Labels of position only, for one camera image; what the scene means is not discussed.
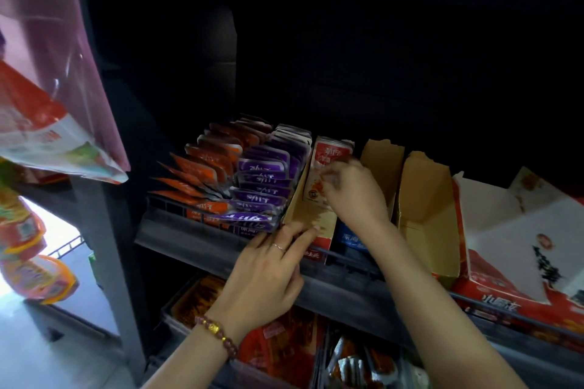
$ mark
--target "floor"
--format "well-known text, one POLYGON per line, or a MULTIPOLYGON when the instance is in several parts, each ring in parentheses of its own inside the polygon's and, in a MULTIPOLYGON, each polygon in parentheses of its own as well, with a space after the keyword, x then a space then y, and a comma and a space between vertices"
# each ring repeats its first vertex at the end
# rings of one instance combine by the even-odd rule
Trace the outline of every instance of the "floor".
MULTIPOLYGON (((30 203, 47 226, 47 249, 54 251, 79 232, 30 203)), ((68 338, 49 343, 40 335, 22 297, 0 276, 0 387, 18 389, 135 389, 124 366, 99 355, 82 340, 68 338)))

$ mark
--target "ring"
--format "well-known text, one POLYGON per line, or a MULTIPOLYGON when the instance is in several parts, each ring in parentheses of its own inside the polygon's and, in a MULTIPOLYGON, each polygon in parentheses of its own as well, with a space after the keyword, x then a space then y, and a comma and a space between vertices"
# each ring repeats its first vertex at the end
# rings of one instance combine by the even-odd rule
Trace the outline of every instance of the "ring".
POLYGON ((278 245, 277 245, 277 244, 275 244, 275 243, 272 243, 272 246, 275 246, 275 247, 276 247, 276 248, 278 248, 279 250, 281 250, 281 251, 283 251, 283 252, 286 252, 286 250, 285 250, 285 249, 284 249, 282 246, 278 246, 278 245))

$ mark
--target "right hand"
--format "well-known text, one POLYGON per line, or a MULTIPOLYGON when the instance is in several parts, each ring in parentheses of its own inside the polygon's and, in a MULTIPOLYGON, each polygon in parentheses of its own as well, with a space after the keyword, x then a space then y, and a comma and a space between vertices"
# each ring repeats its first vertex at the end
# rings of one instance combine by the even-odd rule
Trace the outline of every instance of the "right hand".
POLYGON ((359 160, 335 161, 321 170, 321 179, 332 210, 359 238, 373 226, 390 224, 381 188, 359 160))

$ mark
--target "black shelf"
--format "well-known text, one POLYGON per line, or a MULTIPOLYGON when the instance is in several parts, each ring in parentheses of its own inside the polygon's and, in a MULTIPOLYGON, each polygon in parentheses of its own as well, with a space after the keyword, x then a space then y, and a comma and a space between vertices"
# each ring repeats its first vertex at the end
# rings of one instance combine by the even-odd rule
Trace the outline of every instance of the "black shelf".
POLYGON ((46 209, 51 214, 79 227, 80 214, 75 193, 69 180, 49 185, 19 183, 14 186, 20 195, 46 209))
MULTIPOLYGON (((227 278, 247 240, 226 231, 149 208, 135 242, 227 278)), ((337 264, 301 262, 305 286, 297 304, 404 347, 413 343, 384 282, 337 264)), ((584 355, 469 315, 530 387, 584 385, 584 355)))
MULTIPOLYGON (((67 249, 65 245, 58 251, 65 252, 67 249)), ((60 334, 82 337, 82 341, 91 347, 123 363, 126 358, 120 334, 110 304, 93 277, 88 259, 90 253, 89 247, 81 243, 60 258, 79 281, 79 287, 72 296, 48 305, 26 300, 26 307, 49 339, 57 339, 60 334)))

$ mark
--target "blue packaging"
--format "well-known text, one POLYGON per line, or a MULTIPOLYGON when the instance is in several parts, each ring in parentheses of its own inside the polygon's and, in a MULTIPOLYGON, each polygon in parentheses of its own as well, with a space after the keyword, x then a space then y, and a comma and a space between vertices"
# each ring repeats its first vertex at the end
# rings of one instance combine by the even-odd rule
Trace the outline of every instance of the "blue packaging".
POLYGON ((358 238, 355 233, 349 229, 349 227, 341 222, 337 223, 337 229, 335 233, 335 239, 333 241, 338 241, 343 245, 347 245, 349 248, 356 249, 363 253, 368 253, 369 251, 363 243, 361 243, 360 238, 358 238))

